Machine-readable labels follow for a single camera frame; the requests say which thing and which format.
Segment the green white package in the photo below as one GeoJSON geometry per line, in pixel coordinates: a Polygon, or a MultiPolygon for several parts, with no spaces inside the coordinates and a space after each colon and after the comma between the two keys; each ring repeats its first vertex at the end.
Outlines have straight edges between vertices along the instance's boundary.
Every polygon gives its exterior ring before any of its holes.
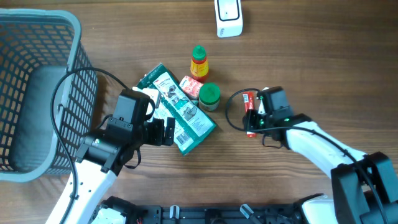
{"type": "Polygon", "coordinates": [[[136,86],[142,90],[159,91],[160,102],[154,118],[175,118],[174,143],[182,155],[192,151],[216,128],[216,124],[183,92],[177,79],[163,64],[146,74],[136,86]]]}

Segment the red stick packet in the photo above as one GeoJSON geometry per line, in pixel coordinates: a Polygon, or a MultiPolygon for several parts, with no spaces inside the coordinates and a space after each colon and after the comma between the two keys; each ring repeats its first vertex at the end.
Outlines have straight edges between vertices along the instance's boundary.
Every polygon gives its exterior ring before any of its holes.
{"type": "MultiPolygon", "coordinates": [[[[249,110],[254,109],[254,94],[253,92],[250,91],[244,91],[243,92],[243,102],[245,106],[245,112],[248,112],[249,110]]],[[[253,132],[247,132],[246,133],[248,138],[255,138],[257,136],[256,133],[253,132]]]]}

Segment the small red white box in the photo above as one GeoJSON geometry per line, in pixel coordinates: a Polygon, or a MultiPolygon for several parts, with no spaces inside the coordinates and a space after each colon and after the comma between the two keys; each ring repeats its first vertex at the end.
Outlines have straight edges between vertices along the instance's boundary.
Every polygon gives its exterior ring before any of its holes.
{"type": "Polygon", "coordinates": [[[192,77],[184,76],[179,83],[182,91],[191,99],[197,100],[203,84],[192,77]]]}

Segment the green lid jar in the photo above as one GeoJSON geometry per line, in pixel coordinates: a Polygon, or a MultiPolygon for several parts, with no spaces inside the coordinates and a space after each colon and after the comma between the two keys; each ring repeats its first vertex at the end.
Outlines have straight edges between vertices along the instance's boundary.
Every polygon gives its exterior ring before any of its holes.
{"type": "Polygon", "coordinates": [[[198,98],[203,110],[214,111],[220,103],[221,90],[215,83],[206,83],[200,88],[198,98]]]}

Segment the red yellow sauce bottle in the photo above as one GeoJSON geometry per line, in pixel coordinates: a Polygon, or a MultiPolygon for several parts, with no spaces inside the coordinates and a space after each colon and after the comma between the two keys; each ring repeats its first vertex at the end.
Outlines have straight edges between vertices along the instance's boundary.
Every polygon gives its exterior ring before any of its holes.
{"type": "Polygon", "coordinates": [[[204,82],[208,77],[209,65],[206,50],[201,45],[197,45],[192,50],[192,60],[190,72],[193,79],[204,82]]]}

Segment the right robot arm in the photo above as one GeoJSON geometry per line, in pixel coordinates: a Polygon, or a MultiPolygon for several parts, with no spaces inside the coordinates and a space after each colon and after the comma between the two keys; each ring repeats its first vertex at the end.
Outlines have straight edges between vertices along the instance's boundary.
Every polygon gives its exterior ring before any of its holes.
{"type": "Polygon", "coordinates": [[[308,116],[294,114],[280,86],[258,90],[256,97],[261,103],[247,110],[245,130],[279,141],[331,180],[332,198],[319,195],[301,203],[306,223],[397,223],[397,175],[387,155],[353,149],[308,116]]]}

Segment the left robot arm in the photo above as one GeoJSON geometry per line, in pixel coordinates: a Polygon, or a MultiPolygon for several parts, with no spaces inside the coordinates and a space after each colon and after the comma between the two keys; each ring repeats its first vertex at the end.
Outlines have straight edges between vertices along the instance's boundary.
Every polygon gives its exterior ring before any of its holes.
{"type": "Polygon", "coordinates": [[[71,174],[47,223],[142,223],[142,210],[116,197],[103,200],[121,169],[144,144],[171,146],[175,119],[153,118],[153,100],[143,92],[123,90],[105,129],[80,140],[71,174]]]}

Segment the white barcode scanner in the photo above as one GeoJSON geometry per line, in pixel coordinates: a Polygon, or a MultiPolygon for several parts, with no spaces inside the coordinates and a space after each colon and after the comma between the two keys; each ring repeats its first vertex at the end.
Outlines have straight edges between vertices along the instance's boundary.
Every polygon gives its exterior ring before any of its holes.
{"type": "Polygon", "coordinates": [[[219,38],[236,37],[243,31],[241,0],[214,0],[216,34],[219,38]]]}

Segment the grey plastic mesh basket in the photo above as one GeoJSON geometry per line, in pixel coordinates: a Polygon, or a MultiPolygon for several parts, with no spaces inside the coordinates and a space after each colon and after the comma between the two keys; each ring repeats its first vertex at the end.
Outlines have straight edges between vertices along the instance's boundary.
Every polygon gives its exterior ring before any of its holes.
{"type": "Polygon", "coordinates": [[[70,173],[98,79],[70,12],[1,10],[1,180],[70,173]]]}

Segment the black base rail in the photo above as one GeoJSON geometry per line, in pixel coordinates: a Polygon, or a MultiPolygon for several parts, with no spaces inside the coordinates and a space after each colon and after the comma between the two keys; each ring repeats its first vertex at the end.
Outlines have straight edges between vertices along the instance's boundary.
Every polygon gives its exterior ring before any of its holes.
{"type": "Polygon", "coordinates": [[[122,215],[122,223],[191,224],[191,223],[303,223],[301,213],[294,205],[237,207],[170,207],[135,205],[122,215]]]}

